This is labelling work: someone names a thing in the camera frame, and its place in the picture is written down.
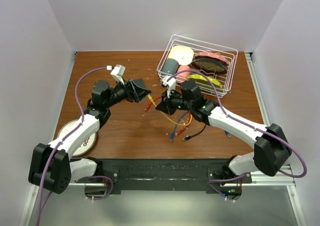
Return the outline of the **black network switch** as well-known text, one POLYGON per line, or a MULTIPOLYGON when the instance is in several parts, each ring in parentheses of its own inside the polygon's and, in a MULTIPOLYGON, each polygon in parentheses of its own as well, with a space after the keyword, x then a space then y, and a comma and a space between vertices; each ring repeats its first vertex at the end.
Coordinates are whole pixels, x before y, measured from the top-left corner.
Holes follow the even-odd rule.
POLYGON ((129 79, 129 92, 136 103, 142 101, 145 97, 151 94, 151 90, 146 88, 143 78, 129 79))

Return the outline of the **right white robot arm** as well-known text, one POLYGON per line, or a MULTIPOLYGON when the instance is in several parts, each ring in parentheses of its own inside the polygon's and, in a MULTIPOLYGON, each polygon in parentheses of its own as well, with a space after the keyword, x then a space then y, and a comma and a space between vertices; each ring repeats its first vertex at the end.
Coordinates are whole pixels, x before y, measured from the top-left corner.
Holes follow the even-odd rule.
POLYGON ((175 83, 163 82, 162 86, 165 92, 156 106, 158 111, 167 115, 176 110, 189 111, 196 121, 227 131, 253 148, 252 153, 232 156, 225 163, 218 175, 226 181, 235 182, 242 174, 254 171, 275 176, 291 156, 292 150, 285 145, 286 137, 278 125, 254 123, 222 108, 205 99, 193 81, 184 81, 180 92, 175 90, 175 83))

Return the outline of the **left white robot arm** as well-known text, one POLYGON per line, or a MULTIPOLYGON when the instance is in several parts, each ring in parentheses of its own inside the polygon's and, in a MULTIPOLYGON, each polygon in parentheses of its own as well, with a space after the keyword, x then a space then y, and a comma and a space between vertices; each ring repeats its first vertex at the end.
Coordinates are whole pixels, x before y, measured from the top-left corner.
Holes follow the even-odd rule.
POLYGON ((38 144, 32 153, 28 181, 40 188, 61 194, 69 183, 82 178, 98 182, 105 177, 103 163, 87 157, 77 161, 71 158, 85 139, 97 133, 108 121, 110 108, 122 100, 139 103, 151 91, 143 79, 129 79, 110 87, 105 80, 94 83, 91 103, 83 115, 63 137, 49 144, 38 144))

